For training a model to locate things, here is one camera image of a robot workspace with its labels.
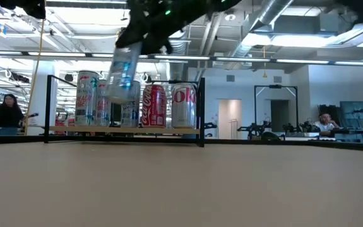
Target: doorway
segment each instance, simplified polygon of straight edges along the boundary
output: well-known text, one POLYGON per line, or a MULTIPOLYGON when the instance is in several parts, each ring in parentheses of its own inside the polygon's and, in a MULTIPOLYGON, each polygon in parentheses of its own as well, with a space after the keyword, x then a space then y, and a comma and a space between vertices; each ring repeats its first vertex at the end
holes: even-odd
POLYGON ((242 100, 219 100, 219 139, 240 139, 242 100))
POLYGON ((283 125, 289 123, 289 100, 271 100, 271 129, 283 132, 283 125))

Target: beige tabletop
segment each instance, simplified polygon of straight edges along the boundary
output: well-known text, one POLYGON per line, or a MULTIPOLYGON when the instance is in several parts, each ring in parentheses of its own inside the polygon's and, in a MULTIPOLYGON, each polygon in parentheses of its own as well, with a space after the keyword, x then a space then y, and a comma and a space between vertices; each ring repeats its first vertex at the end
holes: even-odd
POLYGON ((363 227, 363 152, 0 145, 0 227, 363 227))

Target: soda can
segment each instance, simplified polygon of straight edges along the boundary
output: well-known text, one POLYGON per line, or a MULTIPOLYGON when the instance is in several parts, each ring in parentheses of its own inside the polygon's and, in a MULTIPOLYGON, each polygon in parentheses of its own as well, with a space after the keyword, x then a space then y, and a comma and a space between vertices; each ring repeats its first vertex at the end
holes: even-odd
POLYGON ((142 98, 142 117, 143 127, 166 127, 166 92, 163 86, 147 85, 143 90, 142 98))
POLYGON ((99 74, 92 71, 79 71, 76 89, 76 126, 95 125, 97 109, 97 85, 99 74))
POLYGON ((110 126, 111 102, 105 96, 105 80, 98 82, 97 88, 97 121, 96 125, 101 127, 110 126))
POLYGON ((175 129, 195 129, 196 92, 194 85, 179 83, 172 89, 171 124, 175 129))
POLYGON ((132 90, 136 94, 135 99, 121 105, 121 127, 139 127, 141 84, 138 81, 132 81, 132 90))
POLYGON ((114 56, 105 88, 107 97, 112 103, 123 104, 135 100, 137 94, 132 89, 132 81, 141 49, 141 42, 125 48, 114 48, 114 56))

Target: black shirt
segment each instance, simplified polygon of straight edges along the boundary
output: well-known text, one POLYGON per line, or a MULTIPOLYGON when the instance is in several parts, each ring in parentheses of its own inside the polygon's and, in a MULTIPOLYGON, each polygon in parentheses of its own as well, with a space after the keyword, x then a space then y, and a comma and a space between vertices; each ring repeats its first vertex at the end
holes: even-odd
POLYGON ((0 105, 0 127, 19 127, 18 123, 23 118, 20 109, 0 105))

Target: man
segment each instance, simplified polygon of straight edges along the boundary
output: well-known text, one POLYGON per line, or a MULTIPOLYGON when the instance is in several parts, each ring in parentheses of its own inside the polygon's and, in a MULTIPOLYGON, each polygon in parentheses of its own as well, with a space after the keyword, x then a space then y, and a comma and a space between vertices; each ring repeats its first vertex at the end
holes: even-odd
POLYGON ((331 119, 331 116, 328 113, 321 113, 319 115, 319 121, 315 122, 314 125, 319 127, 320 136, 329 136, 331 134, 331 130, 340 127, 334 120, 331 119))

